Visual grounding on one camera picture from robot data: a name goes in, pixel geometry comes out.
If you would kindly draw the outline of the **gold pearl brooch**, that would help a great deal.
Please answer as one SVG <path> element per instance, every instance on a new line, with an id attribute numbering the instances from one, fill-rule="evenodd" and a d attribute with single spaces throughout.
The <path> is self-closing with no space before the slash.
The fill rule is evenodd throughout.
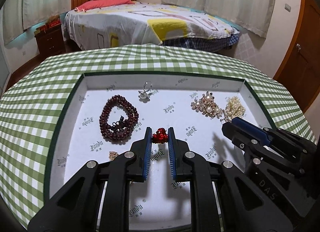
<path id="1" fill-rule="evenodd" d="M 191 109 L 197 113 L 201 113 L 208 118 L 221 118 L 222 109 L 216 104 L 215 97 L 212 92 L 206 91 L 199 99 L 194 99 L 190 104 Z"/>

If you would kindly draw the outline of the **small red gold charm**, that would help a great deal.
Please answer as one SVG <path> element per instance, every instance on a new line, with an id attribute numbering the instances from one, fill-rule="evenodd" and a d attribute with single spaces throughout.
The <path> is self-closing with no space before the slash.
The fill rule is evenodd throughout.
<path id="1" fill-rule="evenodd" d="M 152 135 L 152 143 L 154 144 L 164 144 L 168 142 L 168 135 L 164 128 L 159 128 L 157 131 Z"/>

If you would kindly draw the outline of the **small silver ring charm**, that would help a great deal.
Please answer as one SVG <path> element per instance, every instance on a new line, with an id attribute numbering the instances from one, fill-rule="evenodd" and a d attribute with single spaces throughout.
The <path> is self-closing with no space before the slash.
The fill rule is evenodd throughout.
<path id="1" fill-rule="evenodd" d="M 143 85 L 143 89 L 138 92 L 138 97 L 141 102 L 150 101 L 150 93 L 152 91 L 152 82 L 146 81 Z"/>

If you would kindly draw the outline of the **silver rhinestone brooch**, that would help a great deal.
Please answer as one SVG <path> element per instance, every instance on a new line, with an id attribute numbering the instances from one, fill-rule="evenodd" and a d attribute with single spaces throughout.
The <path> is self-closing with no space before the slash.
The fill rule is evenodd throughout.
<path id="1" fill-rule="evenodd" d="M 228 114 L 226 113 L 226 111 L 223 109 L 222 110 L 222 114 L 223 114 L 223 118 L 220 120 L 221 122 L 230 122 L 230 118 L 228 117 Z"/>

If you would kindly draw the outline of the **green white jewelry tray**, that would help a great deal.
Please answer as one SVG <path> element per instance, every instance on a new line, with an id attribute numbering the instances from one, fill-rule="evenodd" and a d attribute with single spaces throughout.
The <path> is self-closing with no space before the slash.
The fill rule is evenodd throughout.
<path id="1" fill-rule="evenodd" d="M 141 102 L 138 92 L 152 82 L 150 101 Z M 221 131 L 222 118 L 208 118 L 191 109 L 194 99 L 206 91 L 225 108 L 237 97 L 245 108 L 244 119 L 260 128 L 274 128 L 274 122 L 253 88 L 244 79 L 191 73 L 84 73 L 69 95 L 49 148 L 44 175 L 44 199 L 50 199 L 85 163 L 108 162 L 113 153 L 124 153 L 133 142 L 144 138 L 150 127 L 172 127 L 176 138 L 206 160 L 231 161 L 245 167 L 242 151 Z M 109 141 L 100 131 L 103 107 L 114 95 L 121 95 L 138 112 L 138 122 L 124 141 Z M 190 231 L 190 185 L 172 180 L 167 145 L 154 144 L 144 183 L 130 185 L 129 224 L 131 231 Z"/>

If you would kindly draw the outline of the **wooden door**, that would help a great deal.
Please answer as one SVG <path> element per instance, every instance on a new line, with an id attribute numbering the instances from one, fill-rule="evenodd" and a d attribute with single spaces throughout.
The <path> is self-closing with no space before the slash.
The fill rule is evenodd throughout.
<path id="1" fill-rule="evenodd" d="M 301 0 L 298 21 L 289 48 L 274 79 L 306 112 L 319 94 L 319 6 Z"/>

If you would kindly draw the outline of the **green checkered tablecloth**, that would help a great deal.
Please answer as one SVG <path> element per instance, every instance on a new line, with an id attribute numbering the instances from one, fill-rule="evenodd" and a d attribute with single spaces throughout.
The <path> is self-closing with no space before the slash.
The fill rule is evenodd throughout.
<path id="1" fill-rule="evenodd" d="M 253 65 L 235 58 L 154 44 L 51 56 L 1 98 L 1 196 L 24 228 L 43 206 L 45 165 L 67 98 L 83 73 L 98 71 L 159 71 L 244 79 L 277 127 L 316 141 L 288 90 Z"/>

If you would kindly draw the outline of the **dark wooden nightstand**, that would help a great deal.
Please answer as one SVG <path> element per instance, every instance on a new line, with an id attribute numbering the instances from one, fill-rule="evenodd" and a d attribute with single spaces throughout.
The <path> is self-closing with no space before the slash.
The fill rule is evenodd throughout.
<path id="1" fill-rule="evenodd" d="M 61 25 L 35 34 L 37 47 L 42 58 L 63 54 L 66 52 Z"/>

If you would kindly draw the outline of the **bed with patterned quilt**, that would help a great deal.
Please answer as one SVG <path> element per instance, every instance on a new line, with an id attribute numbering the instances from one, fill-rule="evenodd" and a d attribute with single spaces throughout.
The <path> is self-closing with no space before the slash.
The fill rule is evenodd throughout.
<path id="1" fill-rule="evenodd" d="M 65 29 L 82 50 L 155 44 L 216 52 L 240 38 L 234 26 L 204 12 L 142 2 L 76 8 L 66 14 Z"/>

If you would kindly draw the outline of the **red boxes on nightstand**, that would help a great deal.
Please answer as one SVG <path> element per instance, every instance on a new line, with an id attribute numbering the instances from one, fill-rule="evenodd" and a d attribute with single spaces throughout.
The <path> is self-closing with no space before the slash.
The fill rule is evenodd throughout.
<path id="1" fill-rule="evenodd" d="M 49 29 L 54 28 L 56 26 L 60 26 L 60 25 L 61 25 L 60 16 L 59 15 L 51 16 L 50 18 L 48 18 L 47 22 L 44 25 L 36 28 L 34 35 L 36 36 L 41 32 L 46 32 Z"/>

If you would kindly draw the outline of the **pink pillow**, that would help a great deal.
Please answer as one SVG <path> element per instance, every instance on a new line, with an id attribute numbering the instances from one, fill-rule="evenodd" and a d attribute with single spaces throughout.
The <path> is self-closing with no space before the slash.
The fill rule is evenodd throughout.
<path id="1" fill-rule="evenodd" d="M 76 7 L 74 10 L 76 12 L 86 12 L 87 10 L 93 10 L 96 8 L 104 8 L 110 6 L 118 6 L 124 4 L 134 4 L 132 0 L 90 0 Z"/>

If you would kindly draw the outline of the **left white curtain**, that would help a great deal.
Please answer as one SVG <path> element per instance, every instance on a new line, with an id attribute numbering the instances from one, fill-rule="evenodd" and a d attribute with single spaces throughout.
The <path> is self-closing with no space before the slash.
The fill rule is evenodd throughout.
<path id="1" fill-rule="evenodd" d="M 71 9 L 71 0 L 6 0 L 3 6 L 5 45 L 30 27 Z"/>

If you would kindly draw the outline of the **wall switch plate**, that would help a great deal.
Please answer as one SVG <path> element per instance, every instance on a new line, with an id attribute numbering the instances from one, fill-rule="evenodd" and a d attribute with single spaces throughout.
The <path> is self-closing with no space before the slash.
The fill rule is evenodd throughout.
<path id="1" fill-rule="evenodd" d="M 289 4 L 285 4 L 285 10 L 291 12 L 291 6 Z"/>

